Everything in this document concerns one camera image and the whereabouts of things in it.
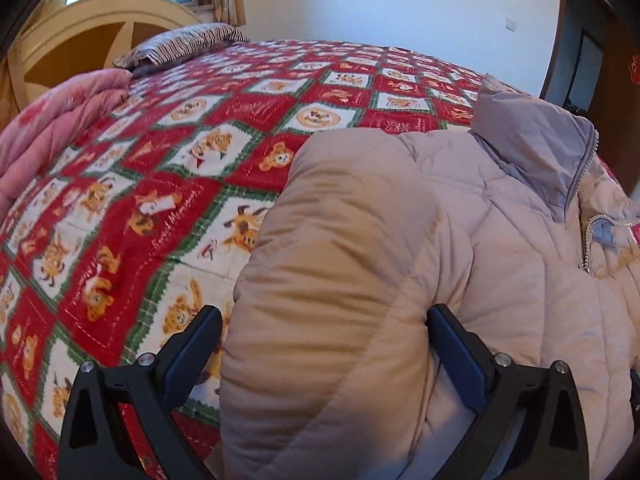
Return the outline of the pink folded quilt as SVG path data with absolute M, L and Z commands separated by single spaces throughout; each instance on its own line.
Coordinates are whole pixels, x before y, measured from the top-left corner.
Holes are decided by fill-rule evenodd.
M 73 76 L 43 93 L 1 133 L 1 214 L 99 118 L 126 101 L 132 73 L 121 68 Z

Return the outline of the brown wooden door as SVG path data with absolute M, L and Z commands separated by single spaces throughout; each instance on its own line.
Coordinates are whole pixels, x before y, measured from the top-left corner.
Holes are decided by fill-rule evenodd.
M 639 44 L 608 0 L 560 0 L 540 92 L 596 126 L 600 159 L 629 195 L 639 192 L 639 86 L 628 70 L 634 54 Z

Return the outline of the red patchwork cartoon bedspread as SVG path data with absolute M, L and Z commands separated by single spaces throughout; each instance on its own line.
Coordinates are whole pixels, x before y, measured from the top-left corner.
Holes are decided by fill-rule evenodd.
M 1 413 L 36 471 L 58 474 L 82 362 L 157 352 L 206 304 L 222 343 L 177 419 L 200 454 L 216 448 L 235 284 L 299 149 L 329 130 L 469 130 L 486 77 L 406 50 L 284 40 L 131 78 L 126 101 L 1 215 Z

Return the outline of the cream wooden headboard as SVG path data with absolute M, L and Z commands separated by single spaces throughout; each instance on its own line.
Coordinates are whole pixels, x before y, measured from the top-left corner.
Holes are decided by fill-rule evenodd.
M 111 68 L 143 41 L 196 25 L 198 16 L 171 0 L 79 0 L 18 34 L 6 58 L 17 107 L 80 73 Z

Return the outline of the red double happiness decoration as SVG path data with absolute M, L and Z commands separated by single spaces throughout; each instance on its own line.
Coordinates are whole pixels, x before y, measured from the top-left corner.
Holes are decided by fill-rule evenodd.
M 640 55 L 634 54 L 631 57 L 628 70 L 631 82 L 636 86 L 640 86 Z

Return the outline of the beige quilted down coat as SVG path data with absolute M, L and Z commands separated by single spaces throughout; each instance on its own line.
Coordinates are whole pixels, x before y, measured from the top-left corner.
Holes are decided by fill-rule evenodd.
M 432 478 L 473 417 L 434 304 L 515 362 L 567 362 L 609 474 L 634 433 L 639 211 L 597 149 L 588 119 L 491 77 L 466 131 L 313 134 L 235 284 L 224 478 Z

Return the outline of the striped pillow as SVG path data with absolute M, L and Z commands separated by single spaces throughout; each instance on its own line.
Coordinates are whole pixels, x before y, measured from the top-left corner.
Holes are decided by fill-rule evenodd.
M 229 44 L 246 44 L 241 29 L 226 23 L 203 23 L 168 30 L 144 40 L 120 58 L 113 66 L 136 70 L 140 66 L 160 67 L 184 61 Z

